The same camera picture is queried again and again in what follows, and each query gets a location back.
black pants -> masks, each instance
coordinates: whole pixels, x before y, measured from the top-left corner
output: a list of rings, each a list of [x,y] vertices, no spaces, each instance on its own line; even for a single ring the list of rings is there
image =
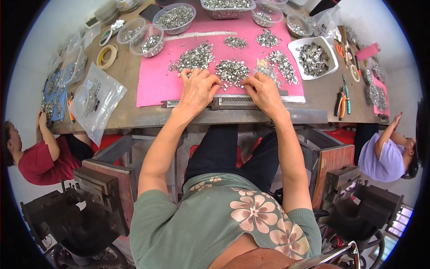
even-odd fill
[[[355,137],[354,137],[354,164],[358,165],[361,149],[364,144],[369,141],[372,136],[379,131],[377,123],[359,123],[357,124]]]
[[[241,168],[236,167],[238,124],[212,125],[188,161],[184,183],[205,173],[233,173],[269,192],[279,166],[276,132],[267,134]]]

wooden board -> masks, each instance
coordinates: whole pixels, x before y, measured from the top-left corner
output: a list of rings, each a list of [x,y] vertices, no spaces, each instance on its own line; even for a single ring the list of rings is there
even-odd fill
[[[327,172],[341,169],[344,165],[354,164],[354,145],[319,150],[319,169],[316,179],[312,208],[320,208],[326,185]]]

flower print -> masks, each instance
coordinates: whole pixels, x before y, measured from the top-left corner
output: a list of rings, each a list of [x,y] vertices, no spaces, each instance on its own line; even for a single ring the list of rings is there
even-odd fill
[[[209,181],[210,182],[218,182],[218,181],[221,181],[221,178],[220,177],[211,177],[210,179],[209,179]]]
[[[241,196],[245,196],[245,195],[251,196],[254,193],[256,193],[256,191],[248,191],[240,188],[231,188],[231,189],[234,190],[235,192],[239,192]]]
[[[293,225],[290,220],[284,222],[283,219],[279,219],[278,228],[280,230],[270,232],[270,239],[279,245],[275,249],[295,260],[302,259],[300,255],[305,255],[309,251],[309,242],[299,225]]]
[[[200,183],[198,183],[198,184],[196,184],[196,185],[192,186],[192,187],[190,188],[190,191],[198,190],[198,189],[200,189],[203,185],[205,185],[205,182],[204,182],[204,181],[202,181],[202,182],[200,182]]]
[[[275,204],[268,201],[264,202],[264,196],[255,195],[254,199],[249,196],[240,197],[240,201],[232,201],[230,207],[235,209],[230,216],[237,222],[239,227],[245,231],[254,230],[254,222],[257,230],[262,233],[269,233],[268,225],[275,225],[278,216],[271,213],[275,210]]]
[[[198,189],[197,191],[199,192],[199,191],[201,191],[203,189],[207,189],[207,188],[210,188],[210,187],[212,187],[212,184],[206,184],[206,185],[202,186],[200,189]]]

hand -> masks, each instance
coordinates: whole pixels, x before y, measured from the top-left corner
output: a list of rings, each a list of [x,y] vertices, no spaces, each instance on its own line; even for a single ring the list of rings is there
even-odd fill
[[[39,122],[40,126],[46,127],[46,113],[45,112],[42,112],[40,114],[38,122]]]
[[[242,85],[253,102],[273,121],[289,118],[289,112],[281,101],[278,87],[268,76],[257,72],[254,76],[244,79]]]
[[[173,108],[173,111],[179,112],[192,120],[212,102],[214,95],[221,87],[221,81],[216,75],[210,75],[208,70],[200,71],[198,68],[193,71],[184,69],[180,76],[184,83],[184,88],[181,100]]]
[[[405,148],[413,149],[415,143],[416,143],[415,138],[409,138],[409,139],[406,140]]]
[[[400,119],[402,118],[402,116],[403,116],[403,112],[400,112],[400,114],[394,116],[394,120],[391,122],[391,124],[395,125],[394,131],[397,129],[397,126],[399,125]]]
[[[43,109],[40,109],[39,111],[38,111],[38,113],[37,113],[37,116],[36,116],[36,129],[38,129],[39,128],[39,119],[40,119],[40,115],[43,113]]]

orange-handled pliers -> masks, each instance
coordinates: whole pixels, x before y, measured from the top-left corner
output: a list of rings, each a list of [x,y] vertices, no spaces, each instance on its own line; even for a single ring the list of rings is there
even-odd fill
[[[342,91],[338,93],[338,99],[336,101],[336,107],[335,107],[335,116],[337,117],[340,112],[340,116],[339,116],[340,121],[344,118],[344,115],[345,115],[346,100],[347,100],[347,97],[344,93],[344,87],[342,87]]]

